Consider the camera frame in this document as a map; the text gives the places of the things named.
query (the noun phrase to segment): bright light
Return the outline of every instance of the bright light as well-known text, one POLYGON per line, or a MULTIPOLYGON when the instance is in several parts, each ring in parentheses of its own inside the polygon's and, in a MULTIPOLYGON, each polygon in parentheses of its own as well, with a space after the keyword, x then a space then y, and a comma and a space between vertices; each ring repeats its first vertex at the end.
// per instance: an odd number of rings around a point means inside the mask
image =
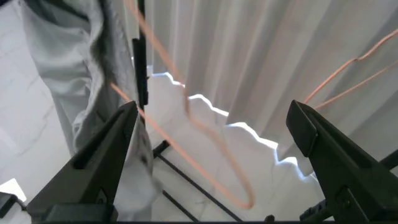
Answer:
MULTIPOLYGON (((173 85, 179 85, 179 86, 183 86, 183 87, 185 88, 185 85, 181 84, 180 82, 174 81, 173 76, 171 76, 171 74, 170 74, 169 72, 155 73, 155 74, 152 74, 152 76, 153 76, 153 77, 167 76, 167 77, 170 79, 170 81, 172 82, 173 85)), ((203 101, 209 106, 209 108, 210 108, 212 111, 214 111, 214 112, 216 112, 216 113, 219 113, 219 114, 221 114, 221 115, 223 115, 223 116, 228 116, 228 115, 229 115, 229 113, 228 113, 227 111, 223 111, 223 110, 221 110, 221 109, 215 108, 215 107, 211 104, 210 100, 207 99, 206 97, 204 97, 204 96, 201 95, 201 94, 196 94, 196 95, 193 95, 193 96, 189 96, 189 99, 190 99, 190 100, 193 100, 193 99, 201 99, 201 100, 203 100, 203 101)), ((276 142, 274 142, 274 141, 271 141, 271 140, 268 140, 268 139, 260 138, 259 135, 255 132, 255 130, 253 130, 252 128, 250 128, 250 127, 249 127, 246 123, 244 123, 244 122, 237 122, 237 123, 234 123, 234 124, 228 124, 227 127, 240 127, 240 128, 243 128, 243 129, 246 130, 248 133, 250 133, 250 134, 254 137, 254 139, 255 139, 257 142, 259 142, 259 143, 261 143, 261 144, 264 144, 264 145, 266 145, 266 146, 268 146, 268 147, 270 147, 271 149, 274 150, 274 159, 275 159, 275 164, 276 164, 276 165, 283 164, 283 163, 286 163, 286 162, 287 162, 287 163, 290 163, 290 164, 293 164, 293 165, 295 166, 296 173, 297 173, 297 175, 300 177, 300 179, 303 180, 303 179, 306 178, 306 177, 303 175, 303 173, 301 172, 301 170, 299 169, 299 167, 298 167, 298 165, 297 165, 297 159, 296 159, 295 157, 288 157, 288 158, 285 158, 285 159, 283 159, 283 160, 281 160, 281 161, 278 160, 278 156, 277 156, 277 153, 276 153, 276 149, 277 149, 277 147, 278 147, 278 143, 276 143, 276 142)))
POLYGON ((0 185, 0 192, 14 194, 19 198, 19 200, 23 202, 26 201, 26 196, 15 178, 8 180, 4 184, 0 185))

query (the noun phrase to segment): tile floor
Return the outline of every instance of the tile floor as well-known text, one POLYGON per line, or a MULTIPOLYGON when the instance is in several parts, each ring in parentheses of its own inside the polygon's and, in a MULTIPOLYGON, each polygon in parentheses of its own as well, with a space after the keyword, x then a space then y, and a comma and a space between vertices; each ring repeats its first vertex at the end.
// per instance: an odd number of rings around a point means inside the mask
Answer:
MULTIPOLYGON (((69 160, 67 145, 52 97, 39 78, 27 51, 16 5, 0 10, 0 184, 15 178, 29 202, 69 160)), ((242 200, 245 193, 224 157, 204 135, 187 122, 178 86, 166 76, 149 80, 146 111, 207 171, 242 200)), ((258 143, 240 127, 223 125, 225 117, 201 99, 191 100, 195 116, 217 130, 234 152, 256 193, 256 205, 241 210, 225 199, 181 156, 169 148, 164 156, 243 220, 298 220, 309 206, 323 199, 312 177, 301 179, 290 163, 275 163, 274 150, 258 143)), ((148 126, 152 146, 162 138, 148 126)), ((232 220, 162 161, 154 163, 154 177, 164 189, 202 221, 232 220)), ((163 195, 153 204, 152 220, 189 221, 163 195)))

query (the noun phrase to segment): curtain fold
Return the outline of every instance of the curtain fold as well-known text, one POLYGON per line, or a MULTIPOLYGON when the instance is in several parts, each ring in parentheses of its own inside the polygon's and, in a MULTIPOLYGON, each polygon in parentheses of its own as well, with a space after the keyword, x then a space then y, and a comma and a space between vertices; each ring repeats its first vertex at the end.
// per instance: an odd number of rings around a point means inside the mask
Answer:
MULTIPOLYGON (((347 60, 398 28, 398 2, 291 0, 146 1, 147 21, 184 75, 190 95, 202 94, 279 143, 279 159, 294 156, 312 172, 285 125, 292 100, 303 101, 347 60)), ((127 19, 126 26, 137 27, 127 19)), ((398 60, 393 37, 319 91, 312 107, 398 60)), ((154 73, 166 72, 148 46, 154 73)), ((318 111, 375 159, 398 148, 398 69, 393 67, 318 111)))

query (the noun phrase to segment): curtain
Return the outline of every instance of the curtain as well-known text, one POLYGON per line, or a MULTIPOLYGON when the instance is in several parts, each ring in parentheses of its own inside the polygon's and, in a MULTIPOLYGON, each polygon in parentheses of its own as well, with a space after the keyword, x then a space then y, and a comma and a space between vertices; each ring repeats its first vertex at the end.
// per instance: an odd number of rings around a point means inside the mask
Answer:
MULTIPOLYGON (((185 77, 229 115, 277 142, 278 159, 295 157, 313 172, 286 128, 292 100, 303 102, 347 60, 398 28, 398 1, 146 1, 146 19, 185 77)), ((123 9, 127 33, 137 24, 123 9)), ((398 60, 398 37, 332 79, 308 105, 317 106, 398 60)), ((154 73, 167 72, 147 42, 154 73)), ((398 69, 392 67, 318 112, 375 159, 398 148, 398 69)))

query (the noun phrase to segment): floor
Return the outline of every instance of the floor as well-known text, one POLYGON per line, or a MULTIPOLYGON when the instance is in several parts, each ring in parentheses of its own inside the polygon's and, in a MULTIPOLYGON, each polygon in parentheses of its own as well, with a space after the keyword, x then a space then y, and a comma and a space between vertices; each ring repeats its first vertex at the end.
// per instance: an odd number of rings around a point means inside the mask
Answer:
MULTIPOLYGON (((52 97, 39 78, 27 51, 21 19, 15 5, 0 10, 0 184, 16 179, 26 203, 69 160, 69 153, 54 109, 52 97)), ((246 200, 228 163, 216 147, 183 114, 180 87, 167 76, 149 79, 151 115, 207 171, 242 200, 246 200)), ((243 220, 298 220, 308 207, 324 199, 313 177, 303 178, 289 162, 276 162, 275 150, 256 141, 244 128, 225 126, 226 117, 214 112, 200 98, 191 101, 195 116, 225 139, 251 181, 256 204, 242 210, 228 201, 190 167, 172 148, 163 155, 209 191, 243 220)), ((162 138, 148 126, 152 146, 162 138)), ((201 221, 232 221, 216 205, 156 159, 154 177, 164 189, 201 221)), ((163 195, 153 204, 152 221, 190 221, 163 195)))

